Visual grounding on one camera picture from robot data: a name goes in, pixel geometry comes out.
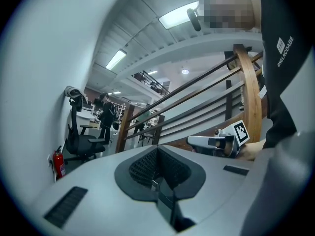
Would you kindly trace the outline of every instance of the chair backrest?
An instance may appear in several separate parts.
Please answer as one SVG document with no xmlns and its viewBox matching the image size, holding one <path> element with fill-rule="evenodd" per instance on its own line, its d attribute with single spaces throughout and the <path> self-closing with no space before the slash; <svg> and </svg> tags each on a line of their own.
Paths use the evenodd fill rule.
<svg viewBox="0 0 315 236">
<path fill-rule="evenodd" d="M 148 133 L 144 133 L 144 135 L 154 135 L 156 133 L 156 129 L 149 131 Z"/>
<path fill-rule="evenodd" d="M 76 154 L 79 147 L 79 132 L 77 126 L 77 110 L 82 108 L 82 98 L 77 97 L 73 101 L 70 99 L 71 109 L 71 122 L 72 127 L 68 124 L 69 134 L 65 142 L 66 149 L 70 154 Z"/>
</svg>

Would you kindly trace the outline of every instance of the person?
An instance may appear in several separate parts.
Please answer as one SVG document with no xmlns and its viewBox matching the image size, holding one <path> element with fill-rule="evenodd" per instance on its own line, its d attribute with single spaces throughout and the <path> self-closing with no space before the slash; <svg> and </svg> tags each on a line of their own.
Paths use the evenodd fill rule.
<svg viewBox="0 0 315 236">
<path fill-rule="evenodd" d="M 140 115 L 139 117 L 137 117 L 136 123 L 137 123 L 137 122 L 140 122 L 140 121 L 142 121 L 142 120 L 144 120 L 144 119 L 146 119 L 146 118 L 148 118 L 149 116 L 150 116 L 150 111 L 144 112 L 142 115 Z M 144 126 L 145 126 L 145 123 L 139 124 L 138 126 L 136 126 L 136 127 L 134 128 L 134 132 L 133 132 L 133 133 L 134 133 L 134 134 L 138 133 L 138 130 L 142 131 L 143 128 L 144 128 Z"/>
<path fill-rule="evenodd" d="M 102 101 L 102 112 L 99 114 L 101 132 L 99 139 L 105 140 L 105 145 L 109 144 L 110 127 L 112 126 L 115 117 L 113 116 L 114 104 L 109 100 L 107 93 L 101 93 L 99 99 Z"/>
<path fill-rule="evenodd" d="M 260 150 L 273 148 L 296 132 L 280 95 L 312 54 L 312 38 L 303 35 L 307 32 L 305 27 L 309 26 L 296 0 L 199 0 L 199 5 L 203 6 L 204 23 L 208 27 L 261 30 L 267 117 L 273 126 L 265 140 L 241 148 L 240 159 L 254 160 Z"/>
</svg>

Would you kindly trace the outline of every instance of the white wall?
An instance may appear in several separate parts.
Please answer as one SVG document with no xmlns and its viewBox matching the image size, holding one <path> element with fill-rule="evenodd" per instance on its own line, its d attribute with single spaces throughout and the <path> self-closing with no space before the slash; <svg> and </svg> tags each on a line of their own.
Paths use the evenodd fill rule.
<svg viewBox="0 0 315 236">
<path fill-rule="evenodd" d="M 26 0 L 7 28 L 0 46 L 0 165 L 8 190 L 24 205 L 53 183 L 47 155 L 63 144 L 70 111 L 63 90 L 84 89 L 115 1 Z"/>
<path fill-rule="evenodd" d="M 223 61 L 224 59 L 225 59 L 225 57 L 224 57 L 223 54 L 214 56 L 213 57 L 213 61 L 212 61 L 213 65 L 218 64 L 219 62 Z M 215 80 L 219 76 L 224 75 L 227 72 L 229 72 L 229 70 L 227 69 L 226 66 L 220 68 L 216 72 L 214 72 L 211 75 L 207 76 L 205 79 L 203 79 L 203 80 L 199 81 L 198 83 L 188 87 L 187 89 L 183 90 L 182 92 L 180 92 L 180 93 L 176 94 L 175 96 L 171 97 L 169 100 L 166 100 L 165 101 L 165 106 L 168 106 L 171 103 L 175 102 L 176 100 L 179 100 L 180 98 L 186 96 L 187 94 L 189 94 L 189 93 L 191 93 L 191 92 L 193 92 L 193 91 L 195 91 L 197 89 L 200 89 L 202 86 L 210 84 L 213 80 Z M 237 74 L 231 76 L 228 79 L 232 81 L 232 86 L 237 84 L 240 81 L 240 78 L 239 78 L 239 76 Z M 186 102 L 176 106 L 175 108 L 173 108 L 173 109 L 171 109 L 169 111 L 166 111 L 163 114 L 163 115 L 165 115 L 165 119 L 164 120 L 168 120 L 168 119 L 170 119 L 172 117 L 175 117 L 175 116 L 177 116 L 177 115 L 179 115 L 179 114 L 181 114 L 181 113 L 183 113 L 183 112 L 185 112 L 185 111 L 187 111 L 187 110 L 189 110 L 189 109 L 191 109 L 191 108 L 193 108 L 193 107 L 195 107 L 195 106 L 197 106 L 199 104 L 202 104 L 203 102 L 205 102 L 205 101 L 215 97 L 216 95 L 218 95 L 219 93 L 223 92 L 224 90 L 226 90 L 226 84 L 225 84 L 225 81 L 222 81 L 221 83 L 219 83 L 219 84 L 213 86 L 212 88 L 206 90 L 205 92 L 203 92 L 203 93 L 193 97 L 192 99 L 189 99 Z M 240 94 L 239 90 L 234 92 L 233 96 L 237 96 L 238 94 Z M 238 99 L 234 100 L 233 104 L 236 104 L 240 100 L 241 100 L 241 98 L 238 98 Z M 213 109 L 213 108 L 217 107 L 218 105 L 220 105 L 220 104 L 222 104 L 224 102 L 226 102 L 226 98 L 220 100 L 219 102 L 217 102 L 217 103 L 211 105 L 210 107 L 207 107 L 207 108 L 205 108 L 205 109 L 203 109 L 203 110 L 201 110 L 201 111 L 199 111 L 199 112 L 197 112 L 195 114 L 192 114 L 192 115 L 190 115 L 188 117 L 185 117 L 185 118 L 182 118 L 182 119 L 180 119 L 178 121 L 175 121 L 172 124 L 166 125 L 166 126 L 163 127 L 162 130 L 167 129 L 169 127 L 172 127 L 174 125 L 177 125 L 179 123 L 183 123 L 183 122 L 185 122 L 185 121 L 187 121 L 187 120 L 189 120 L 191 118 L 197 117 L 197 116 L 201 115 L 202 113 L 205 113 L 205 112 L 209 111 L 210 109 Z M 168 131 L 164 131 L 164 132 L 161 133 L 161 135 L 166 135 L 166 134 L 172 133 L 174 131 L 181 130 L 181 129 L 185 128 L 185 127 L 191 126 L 191 125 L 193 125 L 195 123 L 198 123 L 200 121 L 203 121 L 203 120 L 205 120 L 205 119 L 207 119 L 207 118 L 209 118 L 209 117 L 211 117 L 213 115 L 216 115 L 216 114 L 222 112 L 225 109 L 226 109 L 226 106 L 223 106 L 223 107 L 221 107 L 221 108 L 219 108 L 219 109 L 217 109 L 217 110 L 215 110 L 215 111 L 213 111 L 213 112 L 211 112 L 211 113 L 209 113 L 209 114 L 207 114 L 207 115 L 205 115 L 205 116 L 203 116 L 201 118 L 198 118 L 198 119 L 196 119 L 194 121 L 191 121 L 191 122 L 189 122 L 187 124 L 183 124 L 183 125 L 181 125 L 179 127 L 170 129 Z M 233 109 L 233 112 L 237 113 L 238 112 L 237 109 L 238 109 L 238 106 Z M 183 137 L 187 137 L 189 135 L 193 135 L 195 133 L 201 132 L 203 130 L 206 130 L 208 128 L 213 127 L 214 125 L 217 125 L 217 124 L 223 122 L 224 118 L 225 118 L 225 114 L 222 114 L 222 115 L 220 115 L 220 116 L 218 116 L 218 117 L 216 117 L 216 118 L 214 118 L 214 119 L 212 119 L 210 121 L 204 122 L 204 123 L 202 123 L 202 124 L 200 124 L 200 125 L 198 125 L 196 127 L 190 128 L 190 129 L 182 131 L 182 132 L 178 132 L 178 133 L 173 134 L 173 135 L 166 136 L 164 138 L 161 137 L 160 140 L 159 140 L 159 144 L 167 143 L 167 142 L 170 142 L 170 141 L 181 139 Z"/>
</svg>

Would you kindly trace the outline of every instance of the mesh pad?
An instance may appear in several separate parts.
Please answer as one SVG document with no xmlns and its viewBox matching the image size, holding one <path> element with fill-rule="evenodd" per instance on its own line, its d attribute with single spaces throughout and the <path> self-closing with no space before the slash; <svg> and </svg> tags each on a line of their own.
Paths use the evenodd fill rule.
<svg viewBox="0 0 315 236">
<path fill-rule="evenodd" d="M 116 184 L 128 196 L 139 201 L 158 201 L 151 190 L 153 180 L 163 177 L 174 191 L 175 199 L 194 197 L 202 187 L 204 169 L 164 146 L 147 150 L 121 162 L 115 170 Z"/>
<path fill-rule="evenodd" d="M 129 173 L 133 180 L 151 188 L 154 176 L 162 176 L 173 190 L 187 180 L 190 168 L 165 151 L 155 149 L 131 164 Z"/>
</svg>

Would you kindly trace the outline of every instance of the ceiling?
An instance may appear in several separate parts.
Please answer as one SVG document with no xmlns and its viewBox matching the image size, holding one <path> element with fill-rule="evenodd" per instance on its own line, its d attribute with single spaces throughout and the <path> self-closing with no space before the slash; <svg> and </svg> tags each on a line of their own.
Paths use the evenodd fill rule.
<svg viewBox="0 0 315 236">
<path fill-rule="evenodd" d="M 130 66 L 164 48 L 176 46 L 192 38 L 204 35 L 235 32 L 234 29 L 209 28 L 202 28 L 200 32 L 196 32 L 191 22 L 186 22 L 166 30 L 158 20 L 166 13 L 194 1 L 197 0 L 124 1 L 126 4 L 122 7 L 120 12 L 117 13 L 116 18 L 113 20 L 109 31 L 101 43 L 88 81 L 88 86 L 106 92 L 120 89 L 119 91 L 127 96 L 132 97 L 138 95 L 140 97 L 141 93 L 139 93 L 139 91 L 135 92 L 132 88 L 125 88 L 119 81 L 114 81 L 114 78 L 118 74 L 128 71 Z M 111 71 L 105 69 L 108 62 L 119 49 L 123 49 L 127 53 L 126 57 Z M 196 67 L 195 69 L 202 71 L 202 69 L 205 70 L 207 68 Z M 148 70 L 156 70 L 156 68 L 148 67 Z M 171 77 L 170 71 L 163 69 L 162 66 L 161 71 L 155 76 L 162 76 L 159 77 L 161 82 L 170 80 Z"/>
<path fill-rule="evenodd" d="M 255 56 L 257 53 L 249 52 L 250 56 Z M 188 82 L 196 76 L 201 75 L 206 70 L 209 70 L 211 67 L 217 65 L 218 63 L 225 60 L 224 52 L 220 53 L 211 53 L 208 56 L 199 57 L 195 59 L 182 60 L 179 62 L 168 62 L 161 64 L 154 68 L 148 69 L 147 72 L 157 71 L 157 73 L 152 74 L 151 76 L 159 81 L 176 81 L 177 86 Z M 188 70 L 189 74 L 183 74 L 182 70 Z"/>
</svg>

